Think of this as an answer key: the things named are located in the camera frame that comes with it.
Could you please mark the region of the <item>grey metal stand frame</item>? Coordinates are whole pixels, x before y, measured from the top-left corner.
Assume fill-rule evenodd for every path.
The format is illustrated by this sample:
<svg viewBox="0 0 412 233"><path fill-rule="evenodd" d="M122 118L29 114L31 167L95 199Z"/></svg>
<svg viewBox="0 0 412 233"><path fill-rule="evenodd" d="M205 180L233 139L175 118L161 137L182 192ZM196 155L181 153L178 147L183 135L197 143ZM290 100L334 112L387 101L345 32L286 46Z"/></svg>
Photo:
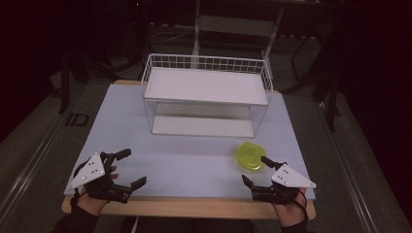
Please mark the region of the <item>grey metal stand frame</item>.
<svg viewBox="0 0 412 233"><path fill-rule="evenodd" d="M239 35L267 37L268 43L265 50L261 51L262 59L270 64L269 55L277 36L281 19L285 9L281 7L275 14L273 21L245 19L236 17L217 17L200 13L201 0L196 0L194 20L193 55L199 55L199 36L201 31L231 33Z"/></svg>

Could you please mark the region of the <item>wooden table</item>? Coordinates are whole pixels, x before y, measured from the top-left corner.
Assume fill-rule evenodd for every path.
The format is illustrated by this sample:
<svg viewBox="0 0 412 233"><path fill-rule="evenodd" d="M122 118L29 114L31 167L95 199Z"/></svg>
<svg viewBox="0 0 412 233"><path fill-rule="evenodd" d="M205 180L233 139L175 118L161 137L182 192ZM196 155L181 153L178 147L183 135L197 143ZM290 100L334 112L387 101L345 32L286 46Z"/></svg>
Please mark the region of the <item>wooden table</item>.
<svg viewBox="0 0 412 233"><path fill-rule="evenodd" d="M184 216L212 218L266 219L276 216L268 203L246 198L189 198L131 196L125 203L112 202L104 210L106 215L120 216Z"/></svg>

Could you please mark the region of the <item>person's right hand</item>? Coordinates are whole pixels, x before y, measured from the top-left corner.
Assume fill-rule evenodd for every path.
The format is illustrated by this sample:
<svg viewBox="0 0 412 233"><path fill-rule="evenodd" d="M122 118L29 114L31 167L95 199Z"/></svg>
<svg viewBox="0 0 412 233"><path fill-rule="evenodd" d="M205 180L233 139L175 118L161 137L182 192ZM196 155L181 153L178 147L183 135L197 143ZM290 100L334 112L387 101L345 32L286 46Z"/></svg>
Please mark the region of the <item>person's right hand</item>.
<svg viewBox="0 0 412 233"><path fill-rule="evenodd" d="M289 217L305 217L304 208L306 207L305 188L301 188L294 201L287 205L273 204L273 208L278 217L278 220Z"/></svg>

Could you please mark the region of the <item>person's left hand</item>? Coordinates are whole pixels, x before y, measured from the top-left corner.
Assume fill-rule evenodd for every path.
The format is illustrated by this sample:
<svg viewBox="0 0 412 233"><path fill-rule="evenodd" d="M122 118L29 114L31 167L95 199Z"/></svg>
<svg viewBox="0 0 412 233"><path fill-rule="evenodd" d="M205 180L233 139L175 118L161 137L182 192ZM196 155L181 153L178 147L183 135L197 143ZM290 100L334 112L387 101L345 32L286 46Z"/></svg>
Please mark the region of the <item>person's left hand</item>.
<svg viewBox="0 0 412 233"><path fill-rule="evenodd" d="M77 201L77 206L89 214L100 216L102 210L108 203L109 200L100 200L90 197L87 191L83 188Z"/></svg>

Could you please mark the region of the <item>yellow-green plastic bowl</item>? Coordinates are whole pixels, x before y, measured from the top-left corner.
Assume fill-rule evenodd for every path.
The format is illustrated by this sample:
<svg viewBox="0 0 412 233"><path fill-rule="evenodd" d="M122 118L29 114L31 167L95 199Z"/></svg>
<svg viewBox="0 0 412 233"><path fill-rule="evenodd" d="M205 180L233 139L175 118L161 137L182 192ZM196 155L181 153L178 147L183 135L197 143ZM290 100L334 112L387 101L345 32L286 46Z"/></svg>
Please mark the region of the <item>yellow-green plastic bowl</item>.
<svg viewBox="0 0 412 233"><path fill-rule="evenodd" d="M252 142L244 142L235 152L239 167L248 172L257 172L263 169L264 163L261 161L263 156L266 156L265 149Z"/></svg>

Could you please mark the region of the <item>black stand leg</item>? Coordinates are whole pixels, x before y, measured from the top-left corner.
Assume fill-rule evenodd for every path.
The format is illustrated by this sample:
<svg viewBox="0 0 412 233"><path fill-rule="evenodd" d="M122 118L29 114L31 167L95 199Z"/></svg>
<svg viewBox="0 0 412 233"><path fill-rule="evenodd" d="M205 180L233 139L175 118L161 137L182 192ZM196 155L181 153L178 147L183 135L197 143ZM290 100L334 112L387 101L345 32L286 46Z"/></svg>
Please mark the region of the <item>black stand leg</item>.
<svg viewBox="0 0 412 233"><path fill-rule="evenodd" d="M339 80L336 76L331 79L330 83L330 92L328 96L328 103L327 103L327 113L326 113L326 123L328 128L334 132L334 118L336 112L336 101L337 101L337 92L338 92L338 84Z"/></svg>
<svg viewBox="0 0 412 233"><path fill-rule="evenodd" d="M69 81L69 53L66 50L61 57L61 91L60 91L60 109L63 114L70 102L70 81Z"/></svg>

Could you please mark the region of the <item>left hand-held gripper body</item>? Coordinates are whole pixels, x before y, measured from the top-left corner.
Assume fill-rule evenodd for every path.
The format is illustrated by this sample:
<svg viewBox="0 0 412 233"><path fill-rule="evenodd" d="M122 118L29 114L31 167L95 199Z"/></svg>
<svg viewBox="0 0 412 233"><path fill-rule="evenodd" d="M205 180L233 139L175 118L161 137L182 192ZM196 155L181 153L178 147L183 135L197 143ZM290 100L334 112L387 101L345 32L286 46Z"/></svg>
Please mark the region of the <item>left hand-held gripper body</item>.
<svg viewBox="0 0 412 233"><path fill-rule="evenodd" d="M112 180L114 160L114 153L96 152L78 166L66 189L74 190L79 196L78 188L82 186L92 198L126 203L132 190L131 187L117 185Z"/></svg>

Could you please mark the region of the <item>pale blue table board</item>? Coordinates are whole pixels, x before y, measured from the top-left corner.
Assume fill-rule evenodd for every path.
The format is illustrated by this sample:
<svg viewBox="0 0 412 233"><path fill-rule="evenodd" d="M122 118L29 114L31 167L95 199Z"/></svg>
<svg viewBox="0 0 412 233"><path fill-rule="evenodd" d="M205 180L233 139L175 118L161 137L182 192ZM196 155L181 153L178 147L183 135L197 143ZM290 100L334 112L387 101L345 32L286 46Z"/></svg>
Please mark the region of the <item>pale blue table board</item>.
<svg viewBox="0 0 412 233"><path fill-rule="evenodd" d="M147 177L133 196L251 199L241 178L247 172L239 168L234 156L245 141L261 145L273 161L287 162L309 178L279 93L271 95L253 139L164 136L150 132L141 86L111 84L73 172L95 153L131 149L131 155L115 164L120 173L117 183L130 185Z"/></svg>

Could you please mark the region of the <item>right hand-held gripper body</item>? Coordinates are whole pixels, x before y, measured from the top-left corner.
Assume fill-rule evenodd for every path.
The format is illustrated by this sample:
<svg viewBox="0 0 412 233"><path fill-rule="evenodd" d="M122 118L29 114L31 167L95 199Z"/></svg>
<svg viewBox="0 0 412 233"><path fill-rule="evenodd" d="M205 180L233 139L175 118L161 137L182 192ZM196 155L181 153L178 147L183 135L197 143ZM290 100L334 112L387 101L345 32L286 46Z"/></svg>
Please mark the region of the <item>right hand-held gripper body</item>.
<svg viewBox="0 0 412 233"><path fill-rule="evenodd" d="M304 177L286 162L275 162L275 173L271 177L271 186L255 185L252 198L255 201L267 202L277 205L287 205L294 201L301 188L315 188L317 185Z"/></svg>

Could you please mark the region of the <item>metal floor rail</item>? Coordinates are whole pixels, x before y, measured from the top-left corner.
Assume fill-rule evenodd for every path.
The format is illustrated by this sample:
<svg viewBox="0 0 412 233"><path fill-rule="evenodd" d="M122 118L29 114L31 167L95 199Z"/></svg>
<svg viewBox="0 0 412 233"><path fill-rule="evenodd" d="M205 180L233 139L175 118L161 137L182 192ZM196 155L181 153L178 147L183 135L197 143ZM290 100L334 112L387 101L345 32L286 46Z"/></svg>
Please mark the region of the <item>metal floor rail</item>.
<svg viewBox="0 0 412 233"><path fill-rule="evenodd" d="M39 105L0 144L0 219L14 211L73 107Z"/></svg>
<svg viewBox="0 0 412 233"><path fill-rule="evenodd" d="M326 123L326 106L323 102L315 102L314 106L317 110L319 117L321 118L321 122L323 123L324 128L326 129L328 137L331 139L332 146L337 156L338 167L343 177L343 182L348 190L349 196L356 210L358 219L360 220L360 224L363 228L363 232L376 233L376 228L373 219L370 217L370 212L367 208L363 195L354 177L354 173L352 172L349 162L346 159L345 153L343 152L341 145L337 141L335 134L329 130L328 125Z"/></svg>

